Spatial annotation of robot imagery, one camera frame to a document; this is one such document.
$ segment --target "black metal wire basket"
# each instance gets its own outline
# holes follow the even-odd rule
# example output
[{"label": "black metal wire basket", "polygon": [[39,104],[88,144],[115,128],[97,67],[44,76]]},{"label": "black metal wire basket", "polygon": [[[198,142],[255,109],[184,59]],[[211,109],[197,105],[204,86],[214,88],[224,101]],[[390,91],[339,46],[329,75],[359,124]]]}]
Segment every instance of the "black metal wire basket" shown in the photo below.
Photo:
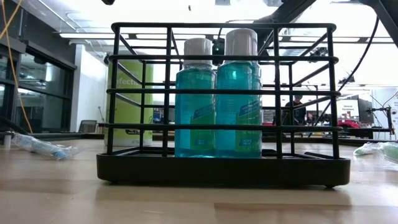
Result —
[{"label": "black metal wire basket", "polygon": [[[163,27],[167,29],[166,55],[138,55],[126,39],[121,35],[124,27]],[[230,55],[179,55],[177,44],[172,32],[173,28],[249,28],[249,29],[270,29],[272,34],[269,40],[273,39],[274,56],[230,56]],[[325,29],[326,32],[310,47],[305,49],[299,56],[280,56],[279,31],[282,28],[314,28]],[[350,160],[340,157],[338,132],[342,131],[338,127],[336,98],[340,95],[336,91],[335,85],[335,63],[338,59],[333,55],[333,31],[336,29],[334,24],[184,24],[184,23],[127,23],[118,22],[112,25],[115,33],[114,52],[109,56],[109,61],[114,65],[111,75],[111,88],[107,90],[110,94],[109,123],[104,126],[108,128],[108,145],[104,154],[97,155],[98,177],[111,182],[133,182],[140,184],[224,184],[224,185],[325,185],[334,187],[345,185],[349,182]],[[327,39],[328,56],[315,57],[306,56],[320,43]],[[119,55],[119,42],[122,42],[130,51],[130,55]],[[274,90],[181,90],[171,89],[173,83],[170,82],[171,64],[179,64],[182,69],[181,60],[245,60],[258,61],[260,65],[275,66],[275,85],[263,85],[264,88],[274,88]],[[138,79],[118,60],[140,60],[142,62],[142,80]],[[324,61],[328,64],[320,67],[311,74],[293,83],[293,67],[299,61],[318,62]],[[164,83],[146,82],[146,66],[148,64],[165,64]],[[289,84],[284,85],[289,90],[281,90],[280,66],[289,68]],[[118,69],[132,78],[142,88],[116,88]],[[294,90],[295,86],[328,70],[330,91],[302,91]],[[164,86],[164,89],[146,88],[146,86]],[[127,99],[121,93],[141,94],[141,103]],[[145,93],[163,93],[164,105],[146,105]],[[263,107],[264,110],[275,110],[275,126],[256,126],[256,125],[188,125],[188,124],[169,124],[169,95],[175,94],[240,94],[240,95],[274,95],[275,106]],[[282,107],[280,96],[289,95],[290,102],[294,95],[323,96],[316,100],[289,107]],[[114,111],[116,99],[124,100],[132,105],[141,108],[141,123],[124,124],[114,123]],[[293,110],[314,105],[322,101],[330,100],[331,103],[331,126],[283,126],[281,110]],[[164,124],[144,124],[145,108],[164,108]],[[124,150],[113,151],[114,129],[139,129],[140,145]],[[228,130],[258,130],[276,135],[276,151],[263,149],[262,159],[224,159],[224,158],[192,158],[174,157],[174,148],[168,145],[169,131],[175,129],[228,129]],[[144,130],[163,131],[162,147],[143,146]],[[333,143],[333,155],[327,156],[306,152],[299,154],[295,152],[294,133],[302,132],[331,132]],[[290,133],[290,153],[282,152],[282,135]]]}]

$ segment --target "white bottle cap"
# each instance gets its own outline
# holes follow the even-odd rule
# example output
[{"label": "white bottle cap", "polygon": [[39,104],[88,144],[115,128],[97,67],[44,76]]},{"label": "white bottle cap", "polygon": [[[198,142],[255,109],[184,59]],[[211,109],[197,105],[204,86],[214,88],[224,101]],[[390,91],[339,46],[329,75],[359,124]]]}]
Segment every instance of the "white bottle cap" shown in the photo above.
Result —
[{"label": "white bottle cap", "polygon": [[225,37],[225,55],[257,55],[257,33],[251,29],[236,29]]},{"label": "white bottle cap", "polygon": [[[184,55],[212,55],[211,40],[205,38],[192,38],[184,42]],[[206,63],[211,65],[211,60],[184,60],[184,65],[189,63]]]}]

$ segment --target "chair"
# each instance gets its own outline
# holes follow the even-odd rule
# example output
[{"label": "chair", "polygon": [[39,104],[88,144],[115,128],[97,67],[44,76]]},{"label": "chair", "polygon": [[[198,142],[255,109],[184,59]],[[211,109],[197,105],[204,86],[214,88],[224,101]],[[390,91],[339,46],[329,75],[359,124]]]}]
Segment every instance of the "chair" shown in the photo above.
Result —
[{"label": "chair", "polygon": [[96,120],[83,120],[80,122],[79,133],[95,133]]}]

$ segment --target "hand sanitizer bottle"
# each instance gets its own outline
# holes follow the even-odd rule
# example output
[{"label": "hand sanitizer bottle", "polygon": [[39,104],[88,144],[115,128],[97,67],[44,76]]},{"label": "hand sanitizer bottle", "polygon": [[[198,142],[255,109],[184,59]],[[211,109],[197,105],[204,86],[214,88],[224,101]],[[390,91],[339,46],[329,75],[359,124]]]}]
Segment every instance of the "hand sanitizer bottle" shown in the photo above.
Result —
[{"label": "hand sanitizer bottle", "polygon": [[[185,55],[211,55],[211,41],[188,39]],[[176,89],[214,89],[216,73],[211,60],[185,60],[177,73]],[[215,97],[212,94],[176,94],[175,124],[215,124]],[[213,157],[214,130],[175,130],[175,157]]]},{"label": "hand sanitizer bottle", "polygon": [[[228,32],[226,55],[257,55],[257,34],[251,29]],[[257,62],[226,61],[217,71],[217,89],[260,90]],[[261,125],[261,95],[217,95],[216,124]],[[261,131],[216,130],[216,156],[261,157]]]}]

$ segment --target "wooden table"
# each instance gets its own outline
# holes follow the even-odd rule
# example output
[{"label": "wooden table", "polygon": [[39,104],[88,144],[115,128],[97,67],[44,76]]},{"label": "wooden table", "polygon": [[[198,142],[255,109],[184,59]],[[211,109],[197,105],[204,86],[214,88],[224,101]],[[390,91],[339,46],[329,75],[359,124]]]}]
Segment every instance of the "wooden table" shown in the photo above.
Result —
[{"label": "wooden table", "polygon": [[[351,183],[333,190],[206,189],[109,185],[96,177],[102,140],[58,143],[83,152],[54,161],[0,149],[0,223],[398,223],[398,164],[353,158],[353,147],[340,151],[352,159]],[[331,145],[298,144],[297,150],[331,154]]]}]

